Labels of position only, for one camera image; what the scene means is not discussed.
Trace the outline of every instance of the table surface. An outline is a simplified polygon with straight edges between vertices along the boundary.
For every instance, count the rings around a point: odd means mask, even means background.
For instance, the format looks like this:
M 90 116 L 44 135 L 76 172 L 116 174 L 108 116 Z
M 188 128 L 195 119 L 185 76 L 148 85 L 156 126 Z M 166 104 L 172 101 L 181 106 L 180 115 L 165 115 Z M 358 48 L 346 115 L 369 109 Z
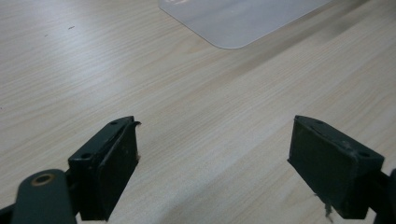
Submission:
M 334 1 L 228 50 L 154 0 L 3 1 L 0 206 L 134 115 L 141 160 L 109 223 L 373 223 L 325 217 L 287 158 L 303 115 L 396 167 L 395 22 L 395 1 Z

